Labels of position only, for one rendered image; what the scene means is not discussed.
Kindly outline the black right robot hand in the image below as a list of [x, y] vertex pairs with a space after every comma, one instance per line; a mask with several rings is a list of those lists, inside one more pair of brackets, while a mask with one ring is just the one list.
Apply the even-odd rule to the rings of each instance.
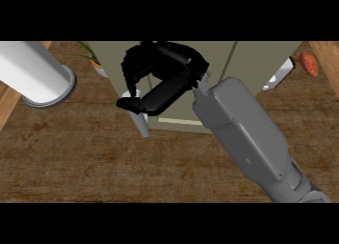
[[[149, 116], [158, 116], [186, 91], [199, 86], [209, 63], [189, 46], [168, 41], [141, 41], [127, 50], [121, 63], [130, 96], [119, 98], [116, 107]], [[137, 83], [152, 74], [161, 83], [137, 97]]]

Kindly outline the olive grey cabinet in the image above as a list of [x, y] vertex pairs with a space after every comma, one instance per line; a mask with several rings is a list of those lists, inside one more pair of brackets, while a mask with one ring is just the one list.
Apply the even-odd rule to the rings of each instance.
[[[127, 89], [121, 63], [127, 50], [138, 41], [90, 41], [109, 82], [118, 96]], [[250, 93], [258, 95], [271, 77], [300, 45], [299, 41], [178, 41], [199, 51], [209, 63], [208, 83], [215, 86], [225, 78], [236, 77]], [[147, 117], [150, 129], [211, 133], [193, 111], [194, 94], [187, 91], [159, 116]]]

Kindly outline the green potted plant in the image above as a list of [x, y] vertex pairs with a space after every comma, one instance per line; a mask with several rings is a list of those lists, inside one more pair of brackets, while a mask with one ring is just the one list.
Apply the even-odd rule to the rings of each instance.
[[81, 42], [81, 41], [75, 41], [75, 42], [82, 46], [82, 48], [85, 49], [88, 54], [87, 55], [84, 55], [84, 54], [68, 54], [68, 55], [78, 56], [78, 57], [88, 59], [97, 74], [102, 75], [105, 78], [107, 78], [105, 68], [102, 66], [102, 63], [99, 61], [99, 58], [97, 58], [97, 55], [96, 55], [93, 49], [90, 48], [90, 46], [84, 42]]

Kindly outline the orange sweet potato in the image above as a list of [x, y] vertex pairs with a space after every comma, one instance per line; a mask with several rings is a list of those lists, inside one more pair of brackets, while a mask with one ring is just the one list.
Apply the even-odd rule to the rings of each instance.
[[314, 56], [314, 54], [308, 51], [303, 51], [299, 55], [299, 62], [302, 65], [302, 68], [308, 72], [311, 77], [318, 76], [318, 61]]

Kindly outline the white cylinder with grey rim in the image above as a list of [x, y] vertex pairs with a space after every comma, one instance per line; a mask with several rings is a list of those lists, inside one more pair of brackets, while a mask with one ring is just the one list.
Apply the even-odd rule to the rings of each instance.
[[77, 88], [77, 74], [41, 41], [0, 41], [0, 80], [35, 109], [62, 104]]

